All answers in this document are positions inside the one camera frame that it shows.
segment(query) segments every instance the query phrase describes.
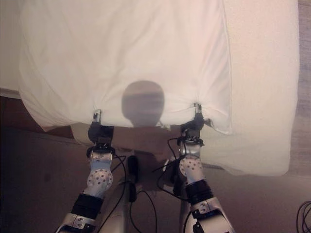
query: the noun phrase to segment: white pillow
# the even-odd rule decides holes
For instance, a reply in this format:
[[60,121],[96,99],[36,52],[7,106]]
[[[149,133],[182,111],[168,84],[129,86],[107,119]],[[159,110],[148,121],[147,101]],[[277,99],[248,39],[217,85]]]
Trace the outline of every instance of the white pillow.
[[133,127],[122,96],[149,81],[163,92],[161,124],[190,121],[199,102],[216,130],[231,132],[221,0],[26,0],[21,23],[19,90],[42,127],[89,124],[95,109],[103,125]]

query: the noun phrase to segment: white bed sheet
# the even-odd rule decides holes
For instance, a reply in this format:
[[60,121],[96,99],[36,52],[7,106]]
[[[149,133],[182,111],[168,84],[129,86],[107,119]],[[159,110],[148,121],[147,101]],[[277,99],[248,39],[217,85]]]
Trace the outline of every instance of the white bed sheet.
[[231,132],[222,1],[26,0],[21,23],[20,94],[42,127],[89,123],[96,109],[103,125],[133,127],[122,97],[149,81],[164,94],[161,124],[191,120],[198,102]]
[[[288,169],[299,73],[298,7],[296,0],[282,1],[282,7],[279,3],[224,0],[232,64],[233,134],[205,127],[201,156],[203,162],[234,174],[281,175]],[[25,103],[28,109],[37,104],[32,98]],[[63,110],[55,109],[56,115],[47,116],[63,117]],[[192,112],[191,108],[184,112],[185,120]]]

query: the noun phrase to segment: wooden floor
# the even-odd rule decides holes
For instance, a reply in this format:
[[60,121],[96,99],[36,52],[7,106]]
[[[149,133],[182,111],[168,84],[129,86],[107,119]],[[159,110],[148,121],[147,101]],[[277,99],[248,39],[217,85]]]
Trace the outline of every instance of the wooden floor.
[[299,0],[300,74],[289,173],[311,175],[311,0]]

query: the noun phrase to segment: robotic hand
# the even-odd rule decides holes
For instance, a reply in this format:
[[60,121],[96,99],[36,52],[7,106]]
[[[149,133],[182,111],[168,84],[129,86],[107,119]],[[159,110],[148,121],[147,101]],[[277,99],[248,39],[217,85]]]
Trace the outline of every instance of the robotic hand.
[[[203,174],[200,160],[203,141],[200,139],[200,130],[206,122],[201,106],[195,106],[194,120],[182,125],[182,136],[177,141],[180,146],[176,168],[179,180],[175,182],[174,193],[180,195],[181,186],[185,184],[190,212],[197,220],[192,230],[187,233],[235,233]],[[104,193],[112,185],[110,167],[115,154],[110,146],[114,128],[101,126],[100,117],[101,111],[98,110],[88,132],[88,137],[95,146],[87,151],[91,168],[87,188],[80,193],[72,211],[66,215],[55,233],[91,233],[95,229],[95,219],[101,209]]]
[[105,126],[100,125],[100,117],[101,111],[97,110],[88,132],[95,146],[87,151],[90,161],[87,188],[80,193],[72,211],[65,216],[63,223],[55,233],[91,233],[95,229],[95,219],[101,209],[104,192],[112,185],[110,167],[115,153],[110,146],[113,127],[106,127],[104,131],[101,131],[101,127]]
[[190,212],[197,219],[191,233],[235,233],[224,210],[213,196],[203,174],[200,160],[200,148],[204,145],[200,139],[200,130],[204,125],[201,106],[195,104],[194,121],[182,125],[178,175],[185,182],[185,190],[190,203]]

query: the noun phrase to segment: wire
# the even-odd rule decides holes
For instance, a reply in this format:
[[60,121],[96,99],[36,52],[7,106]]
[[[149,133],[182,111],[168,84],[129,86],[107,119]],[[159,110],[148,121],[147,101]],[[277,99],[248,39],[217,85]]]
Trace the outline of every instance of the wire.
[[306,231],[305,231],[305,227],[306,227],[307,230],[308,230],[308,232],[311,233],[311,229],[307,226],[307,223],[306,223],[307,215],[309,214],[309,212],[310,212],[310,210],[311,210],[311,207],[310,207],[309,210],[306,211],[307,208],[309,207],[309,205],[311,206],[311,202],[308,203],[308,204],[306,204],[306,206],[305,206],[305,208],[304,208],[304,210],[303,210],[303,215],[302,215],[302,216],[303,216],[303,220],[302,220],[302,231],[303,231],[303,232],[306,232]]
[[164,167],[166,167],[166,166],[169,166],[169,165],[171,165],[171,164],[173,164],[173,163],[175,163],[175,160],[172,161],[172,162],[170,162],[170,163],[168,163],[168,164],[166,164],[166,165],[164,165],[164,166],[158,167],[158,168],[156,168],[155,170],[153,170],[153,171],[151,171],[151,172],[158,171],[158,170],[160,170],[161,168],[164,168]]
[[172,149],[172,147],[171,147],[171,145],[170,145],[170,141],[172,141],[172,140],[177,140],[177,139],[178,139],[178,138],[175,137],[175,138],[170,138],[169,140],[167,140],[167,145],[168,145],[169,148],[171,149],[171,152],[173,153],[173,156],[174,156],[175,160],[177,160],[177,158],[176,158],[176,155],[175,155],[174,150]]
[[136,231],[138,231],[139,233],[142,233],[142,232],[138,229],[138,227],[135,225],[135,223],[134,223],[134,221],[133,221],[133,218],[132,218],[132,205],[133,205],[133,203],[131,202],[131,204],[130,204],[130,219],[131,219],[132,225],[133,225],[133,227],[136,229]]
[[176,197],[176,198],[178,198],[178,199],[180,199],[180,200],[186,200],[186,201],[188,201],[188,199],[180,198],[179,196],[176,196],[174,193],[171,193],[171,192],[165,190],[164,188],[161,188],[161,187],[160,187],[160,179],[162,178],[162,176],[167,172],[167,170],[168,170],[170,167],[172,167],[172,166],[168,166],[168,168],[167,168],[167,169],[159,176],[159,178],[157,179],[157,182],[156,182],[157,187],[158,187],[160,190],[162,190],[162,191],[164,191],[164,192],[166,192],[166,193],[172,195],[173,197]]
[[122,164],[122,167],[123,167],[123,171],[124,171],[124,183],[123,183],[123,190],[122,190],[122,194],[117,202],[117,204],[113,207],[113,209],[110,211],[110,213],[108,214],[108,216],[106,217],[106,219],[104,220],[104,222],[102,223],[102,225],[100,226],[100,228],[98,229],[97,233],[99,233],[101,231],[101,229],[103,228],[104,224],[107,222],[107,220],[109,219],[109,217],[111,216],[111,214],[115,211],[115,209],[117,208],[118,204],[120,203],[124,193],[125,193],[125,183],[127,181],[126,179],[126,170],[125,170],[125,166],[124,166],[124,163],[123,163],[123,160],[117,156],[116,154],[114,154],[114,156],[116,156],[119,160],[120,160],[120,163]]
[[[122,159],[122,162],[124,162],[125,160],[126,160],[126,156],[125,155],[122,155],[122,156],[119,156],[120,158],[123,158]],[[115,166],[115,168],[113,168],[112,170],[111,170],[111,173],[112,172],[114,172],[114,170],[116,170],[117,168],[118,168],[118,166],[120,166],[121,165],[121,162],[120,163],[118,163],[116,166]]]
[[190,214],[191,214],[191,211],[189,211],[189,213],[188,213],[188,215],[187,215],[187,217],[186,217],[186,219],[185,219],[183,233],[185,233],[185,232],[186,232],[186,225],[187,225],[188,218],[189,218]]
[[[157,233],[157,215],[156,215],[156,207],[155,207],[155,204],[154,204],[154,202],[152,201],[151,197],[149,196],[149,194],[148,194],[146,191],[141,190],[141,191],[137,192],[136,194],[138,195],[139,193],[145,193],[145,194],[147,195],[148,199],[149,199],[150,202],[151,202],[151,205],[152,205],[152,207],[153,207],[153,209],[154,209],[154,213],[155,213],[155,233]],[[134,221],[133,221],[133,218],[132,218],[132,205],[133,205],[133,202],[131,202],[131,204],[130,204],[130,219],[131,219],[131,222],[132,222],[134,228],[136,229],[136,231],[138,231],[139,233],[142,233],[142,232],[138,229],[138,227],[135,225],[135,223],[134,223]]]
[[311,201],[306,201],[306,202],[302,203],[301,206],[298,208],[297,215],[296,215],[296,231],[297,231],[297,233],[300,233],[299,226],[298,226],[298,220],[299,220],[300,210],[302,210],[302,209],[303,209],[302,224],[301,224],[302,233],[308,233],[308,232],[311,233],[311,226],[308,226],[306,223],[307,216],[311,211]]

